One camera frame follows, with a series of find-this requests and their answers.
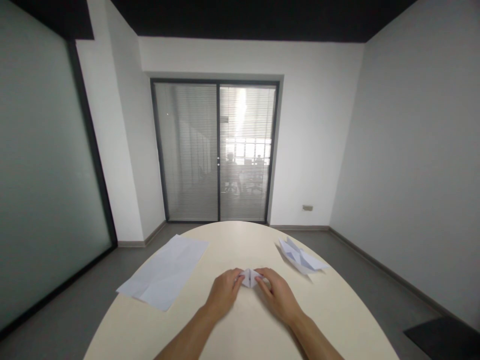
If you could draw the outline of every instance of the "door frame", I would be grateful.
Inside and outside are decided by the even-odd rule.
[[[220,157],[220,86],[221,85],[248,85],[248,86],[275,86],[275,101],[273,104],[273,119],[271,126],[271,146],[270,146],[270,164],[268,166],[268,182],[266,189],[266,204],[265,217],[263,221],[249,221],[257,224],[267,224],[269,205],[270,205],[270,191],[272,184],[272,169],[274,159],[275,134],[277,129],[277,115],[279,106],[280,81],[279,80],[234,80],[234,79],[198,79],[198,78],[168,78],[168,77],[151,77],[151,102],[153,106],[153,119],[155,124],[156,147],[158,150],[158,162],[160,166],[160,180],[161,192],[163,197],[163,208],[165,210],[165,221],[170,224],[210,224],[221,221],[220,220],[220,166],[217,166],[217,196],[218,196],[218,218],[216,221],[177,221],[170,220],[169,206],[167,199],[167,187],[165,184],[165,167],[162,153],[162,140],[160,139],[160,123],[159,123],[159,109],[157,106],[157,94],[155,91],[155,84],[210,84],[216,85],[216,141],[217,141],[217,157]]]

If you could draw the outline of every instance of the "floor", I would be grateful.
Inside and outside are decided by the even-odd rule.
[[[0,359],[81,360],[115,290],[175,234],[196,224],[167,224],[147,248],[118,248],[0,342]],[[370,309],[401,360],[429,359],[403,330],[439,314],[326,231],[284,231],[321,255]]]

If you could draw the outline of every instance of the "glass panel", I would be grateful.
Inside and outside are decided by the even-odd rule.
[[[223,221],[266,220],[275,91],[274,86],[220,87]]]
[[[0,328],[111,247],[67,44],[0,3]]]
[[[217,221],[217,86],[156,83],[155,94],[168,220]]]

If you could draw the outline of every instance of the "black mat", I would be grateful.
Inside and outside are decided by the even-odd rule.
[[[432,360],[480,360],[480,333],[451,317],[404,331]]]

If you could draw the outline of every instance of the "white paper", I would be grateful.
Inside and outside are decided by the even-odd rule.
[[[257,285],[257,280],[255,280],[256,277],[260,277],[262,279],[264,278],[263,275],[260,275],[258,272],[250,268],[242,271],[238,276],[242,276],[242,275],[245,278],[241,283],[245,285],[247,288],[253,288],[255,285]]]
[[[208,245],[206,241],[175,235],[117,292],[167,311]]]
[[[317,270],[329,268],[326,263],[321,262],[315,257],[307,254],[301,248],[294,244],[288,236],[286,242],[280,239],[281,252],[291,262],[291,264],[302,274],[313,274]]]

